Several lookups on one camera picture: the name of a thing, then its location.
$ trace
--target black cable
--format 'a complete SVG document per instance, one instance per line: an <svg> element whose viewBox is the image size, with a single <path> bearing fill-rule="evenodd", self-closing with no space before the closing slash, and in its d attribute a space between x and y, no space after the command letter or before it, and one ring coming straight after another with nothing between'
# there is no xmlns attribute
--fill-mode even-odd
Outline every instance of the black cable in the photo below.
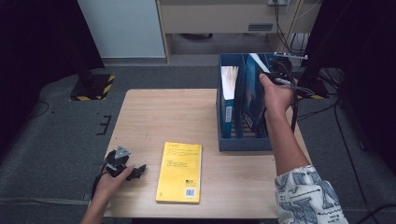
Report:
<svg viewBox="0 0 396 224"><path fill-rule="evenodd" d="M346 154L348 155L348 158L349 158L349 162L350 162L350 164L352 165L353 174L355 175L356 181L358 182L359 191L361 192L361 197L362 197L362 199L363 199L364 205L366 206L367 211L369 211L369 214L368 214L368 215L369 215L370 217L373 218L373 220L375 221L375 223L379 223L379 222L376 220L376 218L375 218L375 216L374 216L374 213L372 212L372 210L371 210L371 209L369 208L369 206L368 206L367 199L366 199L366 197L365 197L365 195L364 195L364 193L363 193L363 188L362 188L362 186L361 186L361 181L359 180L359 177L358 177L358 172L356 171L356 168L355 168L355 163L353 162L352 156L350 155L349 147L347 146L347 141L346 141L346 138L345 138L345 136L344 136L343 129L342 129L341 125L340 125L340 121L339 121L338 116L337 116L337 105L340 103L340 101L341 101L340 98L338 98L338 100L337 100L337 101L335 102L335 104L334 104L334 116L335 116L335 121L337 122L338 130L340 131L341 137L342 137L342 139L343 139L344 146L345 146L345 148L346 148Z"/></svg>
<svg viewBox="0 0 396 224"><path fill-rule="evenodd" d="M357 222L357 224L363 223L365 220L367 220L367 218L373 216L374 214L376 214L377 212L381 211L382 209L384 209L384 208L389 208L389 207L396 207L396 204L390 203L390 204L386 204L386 205L379 206L379 207L376 208L373 212L367 214L367 216L365 216L365 217L362 218L359 222Z"/></svg>
<svg viewBox="0 0 396 224"><path fill-rule="evenodd" d="M280 25L279 25L279 5L277 3L277 0L274 0L274 3L275 3L275 17L276 17L276 34L277 34L277 37L283 43L284 47L286 47L288 52L291 52L291 50L289 48L289 45L287 44L288 40L283 35L283 31L282 31L282 29L280 28Z"/></svg>
<svg viewBox="0 0 396 224"><path fill-rule="evenodd" d="M335 68L335 71L337 71L338 74L340 75L340 81L339 81L339 82L340 82L340 83L343 83L343 80L344 80L344 72L338 70L338 68Z"/></svg>
<svg viewBox="0 0 396 224"><path fill-rule="evenodd" d="M336 90L338 90L338 88L340 87L340 84L333 77L329 76L329 74L327 74L321 70L318 73L318 77L321 78L322 80L326 81L329 85L331 85Z"/></svg>
<svg viewBox="0 0 396 224"><path fill-rule="evenodd" d="M337 88L339 88L340 87L340 83L341 82L338 82L337 80L335 80L335 78L333 78L332 76L330 76L330 71L329 71L329 68L325 68L324 69L325 71L326 71L326 76L331 80L331 82L337 87Z"/></svg>
<svg viewBox="0 0 396 224"><path fill-rule="evenodd" d="M304 52L305 52L305 50L303 49L304 42L303 42L303 44L300 44L300 41L297 38L297 44L300 45L300 48L299 49L295 49L293 47L294 41L296 39L296 36L297 36L297 34L294 34L293 38L291 39L291 42L290 42L291 53L294 54L294 55L297 55L297 56L304 56Z"/></svg>
<svg viewBox="0 0 396 224"><path fill-rule="evenodd" d="M107 172L104 172L104 173L103 173L103 171L105 170L105 167L106 167L106 165L103 164L102 167L101 167L101 169L100 169L99 175L97 175L96 178L95 178L95 180L93 181L92 191L91 191L91 200L93 199L93 195L94 195L95 192L96 192L96 187L98 186L99 180L102 178L102 175L105 175L105 174L107 173Z"/></svg>
<svg viewBox="0 0 396 224"><path fill-rule="evenodd" d="M329 105L329 106L327 106L327 107L325 107L325 108L323 108L323 109L320 109L320 110L318 110L318 111L314 111L314 112L310 112L310 113L307 113L307 114L298 116L297 118L298 118L299 120L297 120L297 121L300 122L300 121L302 121L302 120L304 120L304 119L308 119L309 117L312 117L312 116L314 116L314 115L316 115L316 114L318 114L318 113L320 113L320 112L326 111L326 110L332 108L332 107L334 106L334 104L331 104L331 105Z"/></svg>
<svg viewBox="0 0 396 224"><path fill-rule="evenodd" d="M44 112L42 112L41 114L34 115L34 116L29 116L27 119L34 119L34 118L40 117L40 116L42 116L43 114L45 114L45 113L50 109L50 105L49 105L47 102L39 101L39 102L37 102L37 103L38 103L38 104L45 104L45 105L47 106L46 110L44 110Z"/></svg>

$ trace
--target person's left hand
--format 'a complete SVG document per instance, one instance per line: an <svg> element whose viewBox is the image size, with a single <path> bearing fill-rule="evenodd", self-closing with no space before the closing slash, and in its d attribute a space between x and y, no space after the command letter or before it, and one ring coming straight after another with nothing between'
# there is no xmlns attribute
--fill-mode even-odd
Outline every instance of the person's left hand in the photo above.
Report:
<svg viewBox="0 0 396 224"><path fill-rule="evenodd" d="M110 200L110 198L117 192L121 184L125 181L126 177L128 177L133 169L134 165L131 165L116 177L111 176L109 173L102 175L98 185L96 186L96 191L93 198L95 198L96 195L100 195L100 197L104 197L103 199L106 201Z"/></svg>

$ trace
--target printed shirt sleeve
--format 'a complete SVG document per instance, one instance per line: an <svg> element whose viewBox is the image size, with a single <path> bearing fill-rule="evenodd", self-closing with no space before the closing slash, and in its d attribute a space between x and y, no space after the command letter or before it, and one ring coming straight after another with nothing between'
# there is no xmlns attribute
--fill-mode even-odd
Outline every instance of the printed shirt sleeve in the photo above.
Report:
<svg viewBox="0 0 396 224"><path fill-rule="evenodd" d="M309 165L275 180L279 223L347 223L329 182Z"/></svg>

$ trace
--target black curtain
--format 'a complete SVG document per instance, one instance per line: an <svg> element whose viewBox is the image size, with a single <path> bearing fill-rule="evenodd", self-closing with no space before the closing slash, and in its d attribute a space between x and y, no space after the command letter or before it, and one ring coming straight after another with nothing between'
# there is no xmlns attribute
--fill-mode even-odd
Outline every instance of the black curtain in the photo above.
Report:
<svg viewBox="0 0 396 224"><path fill-rule="evenodd" d="M88 69L104 67L77 0L0 1L1 159L40 90L77 73L60 36Z"/></svg>
<svg viewBox="0 0 396 224"><path fill-rule="evenodd" d="M340 95L365 147L396 174L396 1L324 0L303 64L304 82L321 67L340 68Z"/></svg>

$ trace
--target wooden table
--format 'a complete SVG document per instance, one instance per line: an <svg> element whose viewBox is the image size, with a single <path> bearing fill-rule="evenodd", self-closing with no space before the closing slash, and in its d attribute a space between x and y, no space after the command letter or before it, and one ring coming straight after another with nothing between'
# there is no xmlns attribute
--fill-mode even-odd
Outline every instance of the wooden table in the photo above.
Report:
<svg viewBox="0 0 396 224"><path fill-rule="evenodd" d="M121 186L106 217L276 218L274 156L272 152L219 152L216 91L126 93L107 153L122 145L132 151L128 165L148 168L140 179ZM307 155L298 127L295 134ZM156 203L165 142L203 145L199 204Z"/></svg>

